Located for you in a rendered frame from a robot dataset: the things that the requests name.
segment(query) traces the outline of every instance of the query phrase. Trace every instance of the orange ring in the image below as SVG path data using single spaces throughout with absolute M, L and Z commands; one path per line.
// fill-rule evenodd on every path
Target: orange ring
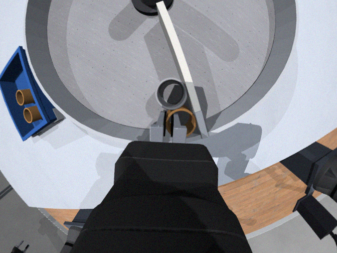
M 186 137 L 189 136 L 191 133 L 194 132 L 194 130 L 196 129 L 197 126 L 197 121 L 196 121 L 196 117 L 193 115 L 193 113 L 188 110 L 185 106 L 182 106 L 178 109 L 175 110 L 167 110 L 167 117 L 166 117 L 166 129 L 168 131 L 169 134 L 171 134 L 171 116 L 178 112 L 178 111 L 184 111 L 187 112 L 190 115 L 190 119 L 189 121 L 186 123 L 186 128 L 187 128 L 187 134 Z

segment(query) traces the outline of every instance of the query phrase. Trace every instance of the black hub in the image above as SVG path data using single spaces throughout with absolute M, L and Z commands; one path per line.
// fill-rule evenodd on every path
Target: black hub
M 133 6 L 140 13 L 147 16 L 156 16 L 158 15 L 156 3 L 160 0 L 131 0 Z M 163 0 L 166 6 L 166 9 L 169 9 L 173 3 L 173 0 Z

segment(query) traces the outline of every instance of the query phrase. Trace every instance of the white bar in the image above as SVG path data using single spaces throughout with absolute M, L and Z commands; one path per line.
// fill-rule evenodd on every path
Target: white bar
M 187 65 L 177 33 L 175 31 L 175 28 L 173 27 L 173 23 L 171 21 L 169 13 L 167 12 L 164 2 L 163 1 L 158 2 L 156 3 L 156 6 L 158 10 L 159 22 L 166 37 L 168 46 L 171 50 L 173 60 L 175 61 L 179 77 L 182 80 L 182 82 L 186 85 L 187 92 L 189 94 L 192 105 L 192 110 L 194 114 L 196 114 L 197 112 L 201 111 L 200 103 L 193 85 L 191 73 Z M 199 117 L 197 124 L 202 133 L 202 137 L 208 136 L 204 117 Z

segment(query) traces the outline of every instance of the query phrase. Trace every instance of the gray ring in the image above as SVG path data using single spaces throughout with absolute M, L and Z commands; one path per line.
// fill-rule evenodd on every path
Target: gray ring
M 183 94 L 178 98 L 179 101 L 177 103 L 174 103 L 174 104 L 166 102 L 164 100 L 164 96 L 163 96 L 165 88 L 168 87 L 171 84 L 178 84 L 183 90 Z M 157 92 L 156 92 L 156 99 L 157 99 L 157 102 L 164 109 L 167 109 L 167 110 L 178 109 L 178 108 L 182 107 L 187 100 L 186 86 L 182 82 L 180 82 L 179 80 L 174 79 L 174 78 L 164 79 L 161 82 L 161 84 L 158 86 L 158 89 L 157 89 Z

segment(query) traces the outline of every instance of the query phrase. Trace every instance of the blue container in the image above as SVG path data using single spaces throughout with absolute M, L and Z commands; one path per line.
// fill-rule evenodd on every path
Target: blue container
M 48 101 L 35 81 L 28 65 L 26 53 L 21 46 L 18 47 L 2 71 L 0 88 L 14 125 L 23 141 L 56 120 L 53 112 L 54 106 Z M 21 89 L 31 90 L 34 103 L 18 104 L 16 92 Z M 27 123 L 24 118 L 24 108 L 34 105 L 38 107 L 42 119 Z

